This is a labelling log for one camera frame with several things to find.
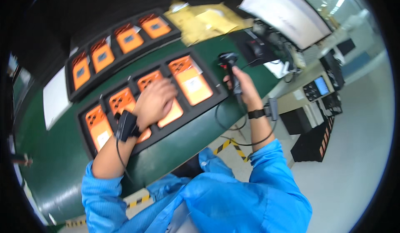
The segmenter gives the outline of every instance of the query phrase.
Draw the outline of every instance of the black foam tray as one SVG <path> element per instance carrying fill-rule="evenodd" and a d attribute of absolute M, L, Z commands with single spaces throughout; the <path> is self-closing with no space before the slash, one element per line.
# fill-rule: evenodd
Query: black foam tray
<path fill-rule="evenodd" d="M 186 97 L 184 96 L 182 90 L 179 88 L 177 82 L 172 76 L 172 73 L 170 72 L 168 68 L 168 64 L 176 59 L 179 59 L 183 56 L 190 55 L 191 58 L 197 63 L 197 65 L 201 68 L 203 71 L 203 76 L 206 79 L 208 85 L 210 88 L 213 90 L 213 95 L 200 102 L 199 104 L 195 106 L 191 106 L 189 102 L 187 101 Z M 95 106 L 98 106 L 99 104 L 102 106 L 102 109 L 104 113 L 107 116 L 108 122 L 110 123 L 110 126 L 113 131 L 116 131 L 117 129 L 117 123 L 114 120 L 114 116 L 111 112 L 111 108 L 109 106 L 109 99 L 111 96 L 116 94 L 117 92 L 125 89 L 126 87 L 129 87 L 132 91 L 132 94 L 137 100 L 140 96 L 140 91 L 139 87 L 137 86 L 137 81 L 143 77 L 146 76 L 147 74 L 160 70 L 162 75 L 164 77 L 168 77 L 172 80 L 172 83 L 175 84 L 178 95 L 176 99 L 178 100 L 178 103 L 183 109 L 183 115 L 178 118 L 177 120 L 169 123 L 163 128 L 159 128 L 156 124 L 153 124 L 150 126 L 150 129 L 152 131 L 151 136 L 135 145 L 133 148 L 132 154 L 135 155 L 139 153 L 140 151 L 146 149 L 147 147 L 151 146 L 152 144 L 156 143 L 157 141 L 161 140 L 162 138 L 168 136 L 172 132 L 176 131 L 177 129 L 181 128 L 185 124 L 189 123 L 191 120 L 195 119 L 196 117 L 200 116 L 204 112 L 210 110 L 214 106 L 216 106 L 218 103 L 222 102 L 224 99 L 228 97 L 228 93 L 226 89 L 220 84 L 220 82 L 217 80 L 217 78 L 214 76 L 213 72 L 208 68 L 208 66 L 199 58 L 199 56 L 194 52 L 193 49 L 186 49 L 183 51 L 180 51 L 176 54 L 173 54 L 171 56 L 168 56 L 160 61 L 157 61 L 139 71 L 136 71 L 132 73 L 129 76 L 126 76 L 125 79 L 121 80 L 117 85 L 105 90 L 98 98 L 95 100 L 92 100 L 89 102 L 87 105 L 85 105 L 81 110 L 77 112 L 77 120 L 78 120 L 78 127 L 80 130 L 80 134 L 82 136 L 82 140 L 85 143 L 85 149 L 87 152 L 87 155 L 90 159 L 94 159 L 94 157 L 97 155 L 97 150 L 94 146 L 94 143 L 92 141 L 91 135 L 89 133 L 89 130 L 86 125 L 85 121 L 85 116 L 86 114 L 92 110 Z"/>
<path fill-rule="evenodd" d="M 163 36 L 152 39 L 143 29 L 141 29 L 139 31 L 139 35 L 144 40 L 143 44 L 141 46 L 139 46 L 138 48 L 124 54 L 115 38 L 114 30 L 127 24 L 127 23 L 131 23 L 132 25 L 136 25 L 136 26 L 140 27 L 139 22 L 138 22 L 139 19 L 148 14 L 156 14 L 159 17 L 161 17 L 164 21 L 166 21 L 168 23 L 168 26 L 171 28 L 171 31 Z M 97 43 L 99 40 L 101 40 L 105 37 L 108 37 L 108 36 L 111 36 L 111 51 L 115 57 L 115 60 L 110 65 L 106 66 L 103 70 L 101 70 L 100 72 L 95 73 L 94 66 L 93 66 L 93 60 L 92 60 L 92 56 L 90 53 L 90 47 L 93 44 Z M 103 33 L 99 34 L 94 39 L 92 39 L 85 46 L 79 48 L 79 50 L 76 53 L 74 53 L 72 56 L 70 56 L 67 59 L 67 61 L 65 62 L 66 86 L 67 86 L 68 99 L 71 102 L 80 101 L 95 87 L 97 87 L 104 80 L 106 80 L 107 78 L 112 76 L 114 73 L 121 70 L 123 67 L 129 65 L 130 63 L 139 59 L 140 57 L 143 57 L 146 54 L 148 54 L 154 50 L 157 50 L 158 48 L 160 48 L 162 46 L 165 46 L 168 43 L 176 41 L 180 37 L 181 37 L 180 30 L 175 25 L 173 25 L 173 23 L 171 21 L 169 21 L 162 14 L 161 9 L 159 9 L 159 8 L 155 8 L 155 9 L 146 11 L 144 13 L 135 15 L 133 17 L 130 17 L 126 20 L 123 20 L 123 21 L 115 24 L 114 26 L 110 27 L 109 29 L 107 29 Z M 72 61 L 83 51 L 85 51 L 86 54 L 90 57 L 90 62 L 89 62 L 90 79 L 85 84 L 83 84 L 81 87 L 79 87 L 78 90 L 75 90 Z"/>

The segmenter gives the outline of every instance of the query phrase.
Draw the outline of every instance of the yellow black hazard tape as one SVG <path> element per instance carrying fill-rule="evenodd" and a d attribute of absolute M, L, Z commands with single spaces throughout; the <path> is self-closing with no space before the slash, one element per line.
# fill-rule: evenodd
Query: yellow black hazard tape
<path fill-rule="evenodd" d="M 243 159 L 243 162 L 245 163 L 248 162 L 250 159 L 250 155 L 246 157 L 246 155 L 244 155 L 244 152 L 239 148 L 239 145 L 235 143 L 233 140 L 226 140 L 222 145 L 220 145 L 217 149 L 213 151 L 214 155 L 217 155 L 218 153 L 220 153 L 220 151 L 225 149 L 229 144 L 232 144 L 235 147 L 236 152 Z"/>
<path fill-rule="evenodd" d="M 129 208 L 135 207 L 136 205 L 144 203 L 144 202 L 148 201 L 149 199 L 150 199 L 150 194 L 147 194 L 146 196 L 141 197 L 138 200 L 131 202 L 130 204 L 127 205 L 126 208 L 129 209 Z"/>
<path fill-rule="evenodd" d="M 78 221 L 66 221 L 65 224 L 67 225 L 68 228 L 84 226 L 84 225 L 86 225 L 86 219 L 78 220 Z"/>

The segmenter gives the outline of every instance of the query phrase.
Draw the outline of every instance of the barcode scanner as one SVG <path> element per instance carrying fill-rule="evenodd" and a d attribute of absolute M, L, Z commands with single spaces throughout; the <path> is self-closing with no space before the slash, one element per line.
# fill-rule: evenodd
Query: barcode scanner
<path fill-rule="evenodd" d="M 221 53 L 220 55 L 218 55 L 218 60 L 220 61 L 221 65 L 227 70 L 230 82 L 232 83 L 233 95 L 236 97 L 239 103 L 242 103 L 242 88 L 240 87 L 240 82 L 238 78 L 233 74 L 232 71 L 232 67 L 236 65 L 236 61 L 238 60 L 238 54 L 234 52 Z"/>

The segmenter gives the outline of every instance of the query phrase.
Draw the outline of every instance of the mouse pad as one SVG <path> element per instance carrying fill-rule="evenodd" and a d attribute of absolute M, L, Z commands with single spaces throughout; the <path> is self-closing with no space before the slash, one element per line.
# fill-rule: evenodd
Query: mouse pad
<path fill-rule="evenodd" d="M 256 56 L 254 55 L 253 51 L 250 49 L 248 45 L 246 45 L 246 41 L 249 40 L 254 40 L 247 32 L 245 31 L 236 31 L 233 33 L 230 33 L 228 35 L 234 42 L 237 48 L 240 50 L 244 58 L 247 60 L 247 62 L 251 62 L 256 59 Z M 259 37 L 259 39 L 264 42 L 264 45 L 261 46 L 263 49 L 263 56 L 262 60 L 257 60 L 256 62 L 252 63 L 250 66 L 258 66 L 266 62 L 271 62 L 274 60 L 278 60 L 278 56 L 274 54 L 274 52 L 270 49 L 270 47 L 267 45 L 268 42 L 263 40 L 262 38 Z"/>

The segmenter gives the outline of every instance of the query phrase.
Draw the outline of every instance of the monitor screen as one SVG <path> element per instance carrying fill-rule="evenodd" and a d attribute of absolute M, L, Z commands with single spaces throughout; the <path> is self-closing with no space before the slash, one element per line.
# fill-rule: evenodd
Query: monitor screen
<path fill-rule="evenodd" d="M 320 91 L 320 94 L 322 96 L 324 96 L 325 94 L 327 94 L 329 92 L 329 89 L 328 89 L 328 87 L 324 81 L 324 78 L 322 76 L 315 79 L 314 83 L 317 86 L 318 91 Z"/>
<path fill-rule="evenodd" d="M 302 50 L 332 33 L 305 0 L 243 0 L 239 8 L 276 28 Z"/>

